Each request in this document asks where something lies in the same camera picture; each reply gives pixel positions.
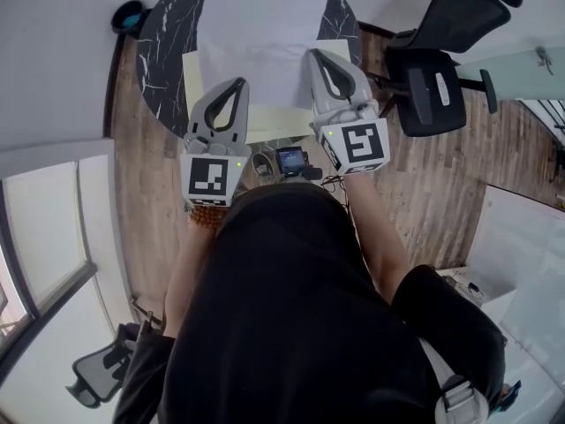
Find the cable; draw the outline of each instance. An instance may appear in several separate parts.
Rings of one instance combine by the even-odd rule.
[[[343,206],[343,209],[345,210],[345,212],[347,212],[347,216],[351,219],[350,200],[347,196],[347,190],[345,190],[345,184],[343,183],[343,177],[342,176],[326,176],[321,181],[320,185],[322,187],[324,187],[324,189],[327,192],[335,193],[335,191],[337,190],[337,187],[336,187],[335,184],[339,184],[339,186],[343,190],[343,193],[345,194],[345,204],[342,204],[342,206]]]

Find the black marble table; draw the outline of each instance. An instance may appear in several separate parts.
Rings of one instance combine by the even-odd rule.
[[[141,31],[136,70],[141,93],[157,119],[183,137],[188,126],[183,58],[196,50],[196,28],[204,0],[160,0]],[[361,41],[345,0],[328,0],[318,39],[346,39],[351,62],[361,65]]]

